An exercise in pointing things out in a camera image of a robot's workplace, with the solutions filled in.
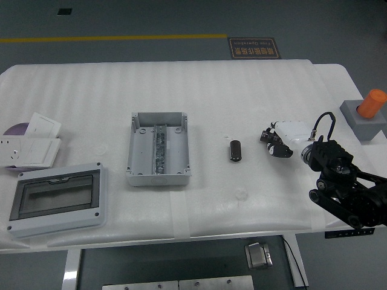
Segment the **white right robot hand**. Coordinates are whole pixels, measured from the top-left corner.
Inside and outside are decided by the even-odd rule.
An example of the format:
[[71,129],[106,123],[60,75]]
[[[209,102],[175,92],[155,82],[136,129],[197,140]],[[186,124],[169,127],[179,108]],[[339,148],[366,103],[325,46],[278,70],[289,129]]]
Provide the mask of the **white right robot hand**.
[[273,157],[298,156],[306,163],[313,147],[311,133],[312,129],[302,121],[277,121],[262,131],[260,141]]

